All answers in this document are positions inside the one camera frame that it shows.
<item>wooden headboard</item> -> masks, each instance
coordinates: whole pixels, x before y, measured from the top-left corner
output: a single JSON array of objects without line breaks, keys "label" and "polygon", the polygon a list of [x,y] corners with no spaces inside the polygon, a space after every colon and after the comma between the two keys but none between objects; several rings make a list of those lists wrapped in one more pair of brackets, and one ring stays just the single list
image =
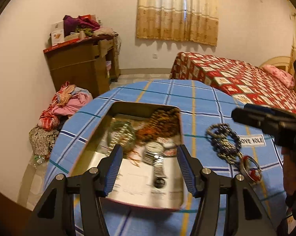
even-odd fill
[{"label": "wooden headboard", "polygon": [[273,58],[267,60],[266,62],[264,62],[263,64],[261,64],[259,66],[259,68],[263,67],[266,64],[272,65],[274,67],[277,67],[277,68],[279,68],[281,70],[284,70],[284,71],[288,72],[289,64],[290,64],[290,57],[289,56],[273,57]]}]

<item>red plaid clothing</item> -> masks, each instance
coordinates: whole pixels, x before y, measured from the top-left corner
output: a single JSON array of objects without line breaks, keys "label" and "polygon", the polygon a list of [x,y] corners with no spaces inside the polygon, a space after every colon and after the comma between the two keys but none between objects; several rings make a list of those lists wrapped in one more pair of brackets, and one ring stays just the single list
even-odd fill
[{"label": "red plaid clothing", "polygon": [[57,127],[59,124],[59,119],[56,115],[52,113],[52,109],[57,105],[57,94],[61,94],[64,90],[69,86],[69,82],[67,81],[60,90],[54,95],[52,99],[52,103],[48,106],[46,110],[44,110],[40,116],[38,126],[44,128],[47,131],[52,130]]}]

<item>purple clothing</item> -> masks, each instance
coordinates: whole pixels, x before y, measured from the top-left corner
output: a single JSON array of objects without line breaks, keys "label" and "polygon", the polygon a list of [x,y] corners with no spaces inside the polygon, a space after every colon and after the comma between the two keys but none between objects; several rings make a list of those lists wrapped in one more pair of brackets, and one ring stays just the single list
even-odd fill
[{"label": "purple clothing", "polygon": [[71,32],[75,32],[77,26],[81,28],[91,28],[92,31],[98,30],[101,26],[95,20],[89,18],[83,18],[79,16],[78,18],[72,18],[66,15],[63,18],[64,21],[64,34],[65,36],[70,35]]}]

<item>blue plaid tablecloth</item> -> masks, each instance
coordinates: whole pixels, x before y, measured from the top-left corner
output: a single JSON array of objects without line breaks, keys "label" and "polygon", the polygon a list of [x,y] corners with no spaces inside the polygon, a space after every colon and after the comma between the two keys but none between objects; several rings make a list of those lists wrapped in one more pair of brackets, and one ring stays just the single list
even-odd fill
[{"label": "blue plaid tablecloth", "polygon": [[[231,119],[231,111],[235,107],[243,107],[242,103],[201,82],[173,79],[137,82],[95,98],[64,124],[52,151],[44,188],[57,174],[70,173],[101,117],[116,101],[179,107],[185,146],[204,167],[223,176],[233,177],[237,171],[217,157],[205,138],[205,130],[215,123],[229,123],[238,135],[262,134],[258,129],[234,123]],[[263,170],[263,182],[255,188],[255,192],[276,227],[286,212],[286,194],[282,183],[283,157],[274,140],[268,135],[264,135],[264,138],[266,146],[244,147],[242,152],[254,157]],[[191,232],[199,201],[186,193],[185,205],[177,212],[131,208],[106,199],[102,201],[102,208],[110,235],[183,236]],[[223,235],[225,209],[226,196],[221,195],[218,236]],[[75,201],[75,225],[76,234],[83,235],[78,198]]]}]

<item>pile of clothes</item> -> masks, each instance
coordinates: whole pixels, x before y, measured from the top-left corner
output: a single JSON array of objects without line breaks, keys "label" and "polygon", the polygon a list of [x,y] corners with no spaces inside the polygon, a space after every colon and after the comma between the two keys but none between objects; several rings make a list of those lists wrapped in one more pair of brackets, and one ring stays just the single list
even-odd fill
[{"label": "pile of clothes", "polygon": [[72,18],[71,16],[66,15],[63,18],[63,21],[65,36],[70,35],[70,33],[79,33],[80,31],[83,31],[88,37],[92,35],[96,36],[102,34],[114,34],[111,28],[102,27],[98,22],[91,18],[86,18],[82,16]]},{"label": "pile of clothes", "polygon": [[49,159],[64,123],[91,100],[92,96],[88,90],[70,85],[69,82],[62,85],[54,95],[52,103],[42,112],[38,124],[29,132],[36,161],[41,158]]}]

